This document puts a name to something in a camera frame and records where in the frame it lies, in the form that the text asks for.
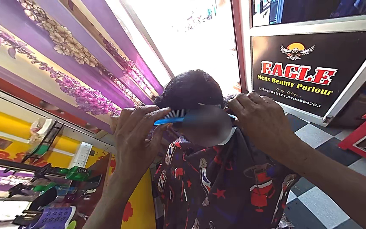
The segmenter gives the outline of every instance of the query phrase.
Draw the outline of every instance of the signboard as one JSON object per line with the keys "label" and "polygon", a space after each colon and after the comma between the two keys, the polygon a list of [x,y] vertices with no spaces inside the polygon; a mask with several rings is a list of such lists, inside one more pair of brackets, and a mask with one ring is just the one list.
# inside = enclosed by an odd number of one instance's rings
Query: signboard
{"label": "signboard", "polygon": [[260,95],[324,117],[366,59],[366,32],[251,37]]}

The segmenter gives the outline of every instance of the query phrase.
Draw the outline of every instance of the metal door frame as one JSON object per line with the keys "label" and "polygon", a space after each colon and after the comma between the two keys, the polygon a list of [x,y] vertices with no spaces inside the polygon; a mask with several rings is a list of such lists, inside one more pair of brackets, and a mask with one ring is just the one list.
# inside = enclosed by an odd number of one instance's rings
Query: metal door frame
{"label": "metal door frame", "polygon": [[[241,56],[241,58],[243,58],[245,62],[245,76],[248,91],[253,89],[251,37],[366,31],[366,15],[252,27],[251,12],[252,0],[240,0],[240,10],[237,13],[241,15],[241,24],[236,24],[235,26],[240,26],[243,35],[243,56]],[[331,120],[324,123],[323,121],[326,117],[335,117],[365,81],[366,60],[323,117],[283,103],[279,104],[287,113],[291,113],[321,126],[327,126]]]}

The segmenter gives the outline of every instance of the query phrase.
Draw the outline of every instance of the green bottle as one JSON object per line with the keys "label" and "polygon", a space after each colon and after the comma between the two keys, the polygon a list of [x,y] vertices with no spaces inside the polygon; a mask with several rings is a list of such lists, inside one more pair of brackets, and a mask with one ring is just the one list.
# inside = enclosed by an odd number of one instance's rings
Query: green bottle
{"label": "green bottle", "polygon": [[65,174],[65,178],[69,180],[85,181],[90,176],[91,170],[79,166],[74,166],[71,169],[61,168],[59,169],[58,173]]}
{"label": "green bottle", "polygon": [[33,191],[42,191],[45,192],[47,190],[49,190],[51,187],[56,186],[57,184],[55,182],[50,182],[48,185],[36,185],[35,187],[33,187]]}

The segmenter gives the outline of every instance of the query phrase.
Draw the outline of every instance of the finger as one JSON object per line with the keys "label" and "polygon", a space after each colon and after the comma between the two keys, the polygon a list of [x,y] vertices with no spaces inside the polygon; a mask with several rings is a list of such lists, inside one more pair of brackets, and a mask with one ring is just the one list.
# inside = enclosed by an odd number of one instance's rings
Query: finger
{"label": "finger", "polygon": [[252,100],[252,102],[254,102],[256,104],[263,103],[263,99],[255,91],[248,93],[247,97],[250,98]]}
{"label": "finger", "polygon": [[121,111],[121,114],[118,118],[119,125],[115,128],[115,131],[119,131],[121,127],[125,124],[125,122],[128,120],[129,116],[132,114],[134,108],[124,108]]}
{"label": "finger", "polygon": [[244,93],[240,93],[236,95],[234,98],[236,98],[244,108],[256,107],[256,104],[252,102],[252,100],[248,98]]}
{"label": "finger", "polygon": [[155,155],[159,152],[161,142],[162,142],[162,136],[163,132],[167,129],[168,123],[159,125],[155,128],[152,134],[152,139],[150,140],[149,147],[150,151]]}
{"label": "finger", "polygon": [[269,98],[268,96],[262,96],[264,102],[269,104],[277,104],[273,99]]}
{"label": "finger", "polygon": [[115,133],[115,130],[117,129],[118,119],[119,119],[119,115],[111,116],[109,125],[111,127],[112,133]]}
{"label": "finger", "polygon": [[173,137],[178,138],[178,137],[180,137],[180,136],[181,136],[181,134],[180,134],[179,132],[177,132],[177,131],[173,128],[173,123],[170,123],[170,124],[168,125],[168,129],[167,129],[167,130],[170,132],[170,134],[171,134]]}
{"label": "finger", "polygon": [[122,126],[120,131],[122,133],[131,132],[145,115],[147,115],[153,111],[156,111],[156,110],[159,110],[159,107],[155,106],[155,105],[135,107],[134,111],[129,116],[128,120],[126,120],[125,124]]}
{"label": "finger", "polygon": [[131,134],[138,140],[145,138],[149,131],[153,128],[153,124],[155,121],[164,117],[170,112],[170,108],[162,108],[160,110],[155,110],[153,112],[147,113],[144,117],[141,118],[139,123],[135,126]]}
{"label": "finger", "polygon": [[240,121],[238,119],[234,120],[233,124],[235,126],[241,126],[241,123],[240,123]]}
{"label": "finger", "polygon": [[244,110],[244,107],[238,102],[237,99],[230,99],[228,101],[228,106],[231,108],[231,110],[234,112],[234,114],[238,117],[242,111]]}

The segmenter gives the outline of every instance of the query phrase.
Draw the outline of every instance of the red star print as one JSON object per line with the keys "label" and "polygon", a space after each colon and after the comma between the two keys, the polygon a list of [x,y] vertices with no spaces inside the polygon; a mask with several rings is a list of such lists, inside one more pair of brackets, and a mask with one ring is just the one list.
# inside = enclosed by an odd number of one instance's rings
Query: red star print
{"label": "red star print", "polygon": [[216,195],[217,199],[220,198],[220,196],[224,197],[224,199],[225,199],[224,192],[225,192],[225,190],[217,189],[217,193],[213,193],[213,195]]}

